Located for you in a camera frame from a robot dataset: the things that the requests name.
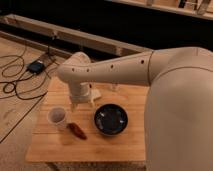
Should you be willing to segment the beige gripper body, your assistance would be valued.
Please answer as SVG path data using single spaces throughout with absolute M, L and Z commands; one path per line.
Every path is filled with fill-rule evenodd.
M 88 83 L 69 83 L 70 100 L 72 103 L 92 101 L 92 91 Z

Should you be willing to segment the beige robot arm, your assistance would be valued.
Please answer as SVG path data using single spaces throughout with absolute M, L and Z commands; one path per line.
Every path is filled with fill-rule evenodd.
M 147 86 L 147 171 L 213 171 L 212 51 L 161 49 L 95 63 L 77 52 L 58 77 L 74 103 L 90 100 L 90 82 Z

